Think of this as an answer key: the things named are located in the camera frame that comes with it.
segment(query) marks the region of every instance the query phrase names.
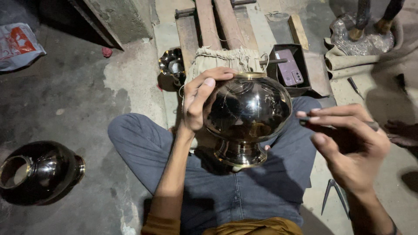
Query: plastic bag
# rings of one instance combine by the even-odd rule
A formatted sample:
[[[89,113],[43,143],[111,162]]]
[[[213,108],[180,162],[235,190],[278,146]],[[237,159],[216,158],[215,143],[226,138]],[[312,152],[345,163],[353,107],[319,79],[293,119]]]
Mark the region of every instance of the plastic bag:
[[[12,71],[30,65],[46,52],[25,23],[0,26],[0,71]]]

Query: phone case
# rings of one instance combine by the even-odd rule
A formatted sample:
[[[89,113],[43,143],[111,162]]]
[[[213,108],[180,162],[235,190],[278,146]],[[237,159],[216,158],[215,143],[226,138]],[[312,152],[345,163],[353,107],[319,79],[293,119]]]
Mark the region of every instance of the phone case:
[[[288,59],[286,63],[277,64],[285,85],[291,87],[303,83],[301,71],[296,64],[290,49],[276,51],[275,54],[277,59]]]

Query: jeans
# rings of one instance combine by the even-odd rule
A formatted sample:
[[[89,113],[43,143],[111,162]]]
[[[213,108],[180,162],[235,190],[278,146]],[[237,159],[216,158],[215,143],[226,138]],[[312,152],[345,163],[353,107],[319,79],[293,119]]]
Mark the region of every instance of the jeans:
[[[270,145],[267,161],[236,174],[219,175],[202,168],[189,155],[186,166],[181,232],[201,234],[209,227],[242,219],[282,217],[302,226],[299,207],[314,164],[313,132],[300,126],[296,111],[321,107],[311,97],[293,99],[293,113]],[[148,117],[128,113],[116,117],[109,138],[133,173],[154,193],[170,155],[173,135]]]

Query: knee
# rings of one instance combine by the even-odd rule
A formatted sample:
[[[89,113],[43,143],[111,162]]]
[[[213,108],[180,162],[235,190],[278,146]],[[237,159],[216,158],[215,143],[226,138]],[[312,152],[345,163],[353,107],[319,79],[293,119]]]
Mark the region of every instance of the knee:
[[[311,109],[321,108],[321,104],[318,100],[309,96],[294,98],[292,104],[295,111],[309,112]]]
[[[147,116],[137,113],[127,113],[115,117],[107,127],[107,134],[110,140],[123,136],[127,130],[137,130],[141,127],[144,120],[149,119]]]

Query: pot base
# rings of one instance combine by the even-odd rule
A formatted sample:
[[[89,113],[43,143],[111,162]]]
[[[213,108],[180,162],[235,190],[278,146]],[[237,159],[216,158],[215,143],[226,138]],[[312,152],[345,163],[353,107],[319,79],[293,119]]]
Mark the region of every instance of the pot base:
[[[220,140],[214,154],[219,161],[241,168],[259,166],[267,159],[267,151],[260,143]]]
[[[84,177],[85,166],[86,166],[86,162],[81,156],[74,154],[74,158],[76,159],[78,165],[77,165],[77,177],[74,179],[72,185],[78,184],[81,181],[81,179]]]

